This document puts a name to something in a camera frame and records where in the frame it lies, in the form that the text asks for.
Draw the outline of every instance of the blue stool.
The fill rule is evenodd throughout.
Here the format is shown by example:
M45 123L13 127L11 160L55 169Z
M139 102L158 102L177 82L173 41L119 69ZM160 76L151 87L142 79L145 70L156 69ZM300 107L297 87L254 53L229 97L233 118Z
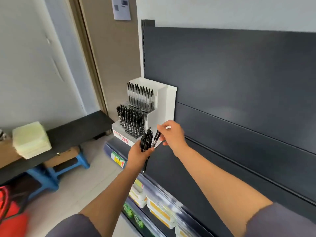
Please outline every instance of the blue stool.
M42 184L40 188L38 188L36 191L31 193L28 197L28 199L32 199L34 196L38 195L40 192L42 192L45 189L49 189L51 191L58 190L59 186L58 184L49 176L45 174L45 172L39 167L36 166L32 169L29 169L26 171L29 175L31 175L34 179L36 179L39 183Z
M61 171L56 172L53 167L47 168L47 171L49 172L51 178L57 184L59 183L59 180L57 178L58 175L61 175L61 174L65 173L65 172L67 172L67 171L69 171L69 170L71 170L71 169L73 169L73 168L75 168L77 166L80 166L80 165L82 165L85 169L88 169L90 167L90 164L88 163L87 159L83 155L81 148L80 148L79 155L77 155L76 158L78 160L77 163L73 164L72 166L69 166L67 168L62 169Z

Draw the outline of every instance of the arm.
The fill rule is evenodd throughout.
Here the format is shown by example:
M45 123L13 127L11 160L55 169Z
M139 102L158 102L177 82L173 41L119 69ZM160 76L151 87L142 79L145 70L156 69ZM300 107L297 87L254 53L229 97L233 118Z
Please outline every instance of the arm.
M209 162L190 148L184 131L174 121L157 125L163 145L169 145L198 184L209 203L235 237L245 234L246 224L272 202L254 188Z
M80 212L90 219L102 237L112 236L128 193L146 159L155 150L151 148L142 153L139 144L137 141L130 149L125 169Z

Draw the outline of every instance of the hand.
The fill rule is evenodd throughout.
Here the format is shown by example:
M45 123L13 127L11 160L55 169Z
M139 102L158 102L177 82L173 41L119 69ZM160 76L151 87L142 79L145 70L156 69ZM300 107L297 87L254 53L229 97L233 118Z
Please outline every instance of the hand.
M140 140L137 141L130 149L128 153L128 160L126 164L126 168L132 169L134 171L140 172L140 170L143 168L145 161L148 159L148 157L151 155L152 152L154 152L155 148L150 148L145 152L142 152L140 150Z
M161 133L159 139L166 140L163 145L169 145L176 157L179 157L183 150L188 147L184 139L184 131L175 121L168 120L162 125L157 125L157 130Z

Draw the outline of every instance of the stack of paper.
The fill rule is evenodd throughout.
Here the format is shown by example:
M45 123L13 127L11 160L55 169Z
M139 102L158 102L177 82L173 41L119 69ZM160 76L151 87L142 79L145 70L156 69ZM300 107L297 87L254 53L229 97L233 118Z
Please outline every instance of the stack of paper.
M25 159L30 159L52 148L43 126L38 121L15 128L12 135L14 148Z

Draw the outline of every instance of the poster on wall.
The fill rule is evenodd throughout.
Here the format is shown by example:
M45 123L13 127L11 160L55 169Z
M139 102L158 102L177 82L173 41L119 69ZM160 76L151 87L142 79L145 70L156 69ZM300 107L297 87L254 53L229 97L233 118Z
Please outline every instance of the poster on wall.
M131 20L129 0L112 0L112 8L115 20Z

